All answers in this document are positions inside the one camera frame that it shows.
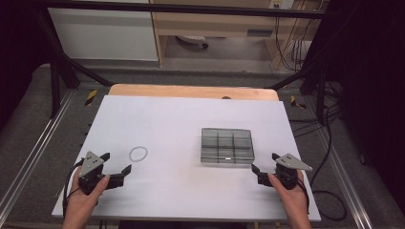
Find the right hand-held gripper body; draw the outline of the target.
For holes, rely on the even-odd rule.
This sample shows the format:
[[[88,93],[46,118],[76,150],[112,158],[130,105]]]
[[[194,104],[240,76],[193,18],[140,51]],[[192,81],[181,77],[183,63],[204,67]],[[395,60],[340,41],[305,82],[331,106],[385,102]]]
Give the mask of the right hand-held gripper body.
[[[283,186],[294,189],[298,184],[298,170],[311,171],[312,167],[292,154],[285,154],[275,160],[275,176],[281,181]]]

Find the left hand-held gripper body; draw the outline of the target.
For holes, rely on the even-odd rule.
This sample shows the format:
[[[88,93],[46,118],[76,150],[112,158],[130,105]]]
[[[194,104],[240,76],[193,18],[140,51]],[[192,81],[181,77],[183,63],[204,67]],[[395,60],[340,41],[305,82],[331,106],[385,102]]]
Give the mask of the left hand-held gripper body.
[[[78,181],[79,188],[85,195],[90,195],[104,177],[102,174],[104,162],[105,161],[91,151],[84,157]]]

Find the clear plastic compartment box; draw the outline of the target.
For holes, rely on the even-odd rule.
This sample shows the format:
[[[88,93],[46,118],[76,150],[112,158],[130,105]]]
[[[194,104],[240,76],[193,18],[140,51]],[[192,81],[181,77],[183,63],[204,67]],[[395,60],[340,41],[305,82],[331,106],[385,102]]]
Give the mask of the clear plastic compartment box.
[[[255,159],[249,130],[202,128],[201,140],[203,163],[251,164]]]

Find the person's right hand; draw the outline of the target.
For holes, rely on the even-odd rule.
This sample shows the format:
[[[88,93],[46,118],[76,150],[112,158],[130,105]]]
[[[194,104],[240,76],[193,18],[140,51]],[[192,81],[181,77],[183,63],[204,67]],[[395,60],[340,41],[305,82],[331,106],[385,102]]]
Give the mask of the person's right hand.
[[[299,186],[286,189],[274,174],[269,174],[268,177],[281,199],[288,222],[309,222],[306,193]]]

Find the person's left hand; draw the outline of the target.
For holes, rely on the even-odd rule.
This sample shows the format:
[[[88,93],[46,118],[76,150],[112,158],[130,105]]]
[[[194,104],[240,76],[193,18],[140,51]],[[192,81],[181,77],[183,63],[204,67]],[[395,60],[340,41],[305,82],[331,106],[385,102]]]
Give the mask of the person's left hand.
[[[81,167],[78,167],[73,177],[73,192],[70,194],[68,200],[64,221],[88,222],[90,216],[96,208],[99,197],[102,195],[109,183],[110,176],[107,175],[97,184],[96,188],[90,195],[85,195],[78,186],[78,176],[80,170]]]

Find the white board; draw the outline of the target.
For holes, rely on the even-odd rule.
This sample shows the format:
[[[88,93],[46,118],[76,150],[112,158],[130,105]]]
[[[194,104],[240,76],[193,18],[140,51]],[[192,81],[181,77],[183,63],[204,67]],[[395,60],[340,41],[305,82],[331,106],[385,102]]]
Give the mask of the white board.
[[[110,153],[107,174],[128,165],[122,187],[108,190],[102,219],[275,221],[285,219],[276,191],[247,166],[200,161],[202,128],[251,131],[255,165],[271,172],[272,153],[299,154],[280,101],[144,97],[103,98],[81,151]]]

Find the wooden table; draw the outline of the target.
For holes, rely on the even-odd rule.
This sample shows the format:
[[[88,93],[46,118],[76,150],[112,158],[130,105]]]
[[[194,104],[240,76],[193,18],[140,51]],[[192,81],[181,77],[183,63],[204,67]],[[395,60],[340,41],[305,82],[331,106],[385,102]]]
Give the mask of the wooden table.
[[[116,84],[111,87],[109,95],[279,100],[278,94],[269,89],[143,84]]]

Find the white cabinet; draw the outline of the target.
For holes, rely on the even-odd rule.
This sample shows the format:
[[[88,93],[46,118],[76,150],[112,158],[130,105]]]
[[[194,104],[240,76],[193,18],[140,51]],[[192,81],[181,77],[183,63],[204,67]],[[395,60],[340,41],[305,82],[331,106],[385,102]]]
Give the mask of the white cabinet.
[[[49,9],[62,48],[75,59],[157,61],[150,12]]]

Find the black curtain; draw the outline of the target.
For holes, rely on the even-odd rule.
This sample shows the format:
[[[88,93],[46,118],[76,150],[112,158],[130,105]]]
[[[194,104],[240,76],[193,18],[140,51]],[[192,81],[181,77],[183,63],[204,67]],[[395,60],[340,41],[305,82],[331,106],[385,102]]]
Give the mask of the black curtain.
[[[327,78],[343,87],[360,152],[405,212],[405,0],[330,0],[312,50],[331,38]]]
[[[30,0],[0,0],[0,130],[48,58]]]

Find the white chair base with caster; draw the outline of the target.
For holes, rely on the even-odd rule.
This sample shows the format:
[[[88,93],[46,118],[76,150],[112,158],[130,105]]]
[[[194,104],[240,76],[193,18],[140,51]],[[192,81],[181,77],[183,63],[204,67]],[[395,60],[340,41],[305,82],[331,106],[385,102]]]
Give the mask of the white chair base with caster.
[[[186,43],[201,45],[204,49],[207,49],[209,47],[206,39],[203,36],[177,35],[177,38]]]

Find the light wooden desk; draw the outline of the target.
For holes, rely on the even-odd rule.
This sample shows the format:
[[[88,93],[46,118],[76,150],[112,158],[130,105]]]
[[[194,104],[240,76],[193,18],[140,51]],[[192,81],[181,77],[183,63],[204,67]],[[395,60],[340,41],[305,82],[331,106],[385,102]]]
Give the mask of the light wooden desk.
[[[270,0],[149,0],[152,4],[197,5],[270,9]],[[323,11],[328,0],[294,0],[291,10]],[[271,66],[280,69],[287,61],[288,48],[295,41],[310,41],[318,19],[272,18],[213,14],[152,14],[156,36],[253,37],[265,41]]]

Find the aluminium floor rail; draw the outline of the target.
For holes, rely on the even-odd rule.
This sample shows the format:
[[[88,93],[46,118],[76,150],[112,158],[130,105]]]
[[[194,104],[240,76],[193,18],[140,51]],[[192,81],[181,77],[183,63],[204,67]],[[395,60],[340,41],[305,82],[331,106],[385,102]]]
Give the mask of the aluminium floor rail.
[[[76,94],[76,90],[68,90],[61,102],[60,109],[56,115],[51,118],[40,137],[35,142],[35,145],[31,149],[28,157],[24,161],[24,164],[20,168],[16,178],[13,180],[10,188],[6,194],[0,199],[0,225],[3,224],[9,216],[15,202],[18,200],[22,193],[27,181],[29,180],[32,171],[36,167],[39,159],[42,157],[45,149],[47,148],[50,140],[53,137],[53,133],[56,131],[60,121],[64,114],[68,110],[73,96]]]
[[[332,144],[330,129],[328,127],[320,127],[316,131],[316,134],[320,137],[325,154],[327,155],[327,163],[331,167],[333,177],[337,181],[346,202],[348,213],[352,215],[356,227],[358,229],[373,229],[372,221],[352,183],[349,173]]]

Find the white wall outlet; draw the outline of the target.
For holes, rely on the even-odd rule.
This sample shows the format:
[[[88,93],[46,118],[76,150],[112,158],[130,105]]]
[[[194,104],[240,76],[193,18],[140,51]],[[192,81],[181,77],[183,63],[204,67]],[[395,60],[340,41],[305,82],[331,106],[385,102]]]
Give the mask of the white wall outlet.
[[[270,0],[268,7],[276,10],[290,10],[293,3],[294,0]]]

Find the black metal frame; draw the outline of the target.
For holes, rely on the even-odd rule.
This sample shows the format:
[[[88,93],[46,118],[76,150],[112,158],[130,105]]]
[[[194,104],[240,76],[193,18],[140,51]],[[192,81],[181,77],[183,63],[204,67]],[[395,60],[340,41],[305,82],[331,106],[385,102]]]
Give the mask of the black metal frame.
[[[232,16],[274,17],[274,18],[305,18],[305,19],[334,19],[336,12],[307,11],[307,10],[265,10],[256,8],[235,8],[197,5],[174,5],[174,4],[147,4],[147,3],[123,3],[123,2],[97,2],[75,0],[33,0],[30,8],[37,25],[45,35],[48,43],[48,55],[51,57],[52,89],[53,89],[53,112],[55,116],[59,110],[59,85],[58,77],[61,76],[69,88],[77,88],[79,80],[74,69],[84,73],[99,84],[111,87],[113,82],[88,70],[74,61],[63,50],[53,22],[45,17],[48,8],[69,10],[109,10],[109,11],[135,11],[135,12],[164,12],[164,13],[188,13],[188,14],[213,14]]]

